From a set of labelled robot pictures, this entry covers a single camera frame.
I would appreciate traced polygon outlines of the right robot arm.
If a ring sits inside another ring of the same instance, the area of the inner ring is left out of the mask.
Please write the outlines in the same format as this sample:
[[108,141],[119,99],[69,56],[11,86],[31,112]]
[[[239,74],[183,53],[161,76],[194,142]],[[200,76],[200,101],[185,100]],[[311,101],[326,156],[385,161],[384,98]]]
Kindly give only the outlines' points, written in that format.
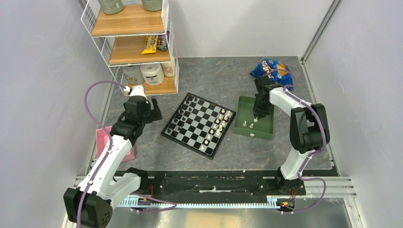
[[308,161],[330,141],[326,109],[322,104],[298,98],[286,87],[272,82],[268,76],[255,78],[254,82],[258,91],[253,106],[255,121],[269,115],[274,106],[290,117],[291,151],[274,179],[274,189],[279,194],[287,194],[302,185],[301,176]]

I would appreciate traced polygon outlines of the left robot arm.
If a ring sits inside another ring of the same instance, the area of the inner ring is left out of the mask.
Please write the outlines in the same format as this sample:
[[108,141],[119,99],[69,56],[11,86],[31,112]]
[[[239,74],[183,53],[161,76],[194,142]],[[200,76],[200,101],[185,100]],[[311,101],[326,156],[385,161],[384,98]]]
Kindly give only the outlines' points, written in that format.
[[144,126],[162,119],[156,97],[148,100],[144,87],[124,87],[129,93],[124,112],[111,130],[101,129],[108,136],[107,145],[89,174],[76,188],[67,188],[63,199],[69,221],[77,227],[105,228],[113,210],[129,194],[148,191],[147,171],[129,168],[115,183],[111,183],[117,168],[126,154],[142,135]]

